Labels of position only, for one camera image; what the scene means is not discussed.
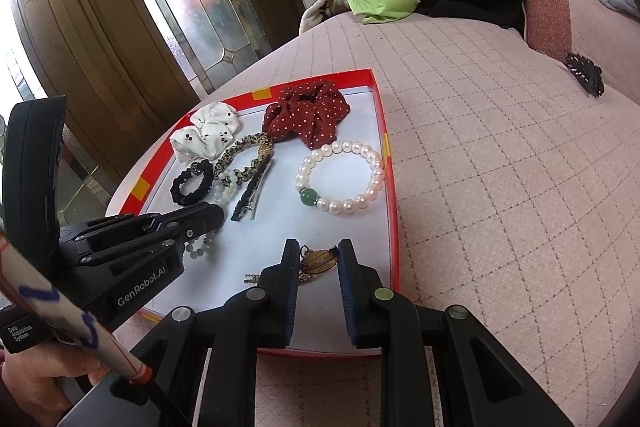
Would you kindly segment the person's left hand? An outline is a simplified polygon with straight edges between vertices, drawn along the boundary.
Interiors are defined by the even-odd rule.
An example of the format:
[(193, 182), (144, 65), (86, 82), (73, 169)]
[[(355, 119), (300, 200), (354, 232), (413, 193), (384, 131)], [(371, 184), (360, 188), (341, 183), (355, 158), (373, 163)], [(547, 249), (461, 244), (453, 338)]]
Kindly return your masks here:
[(56, 380), (87, 376), (95, 385), (109, 371), (81, 347), (56, 341), (1, 350), (1, 426), (55, 426), (72, 407)]

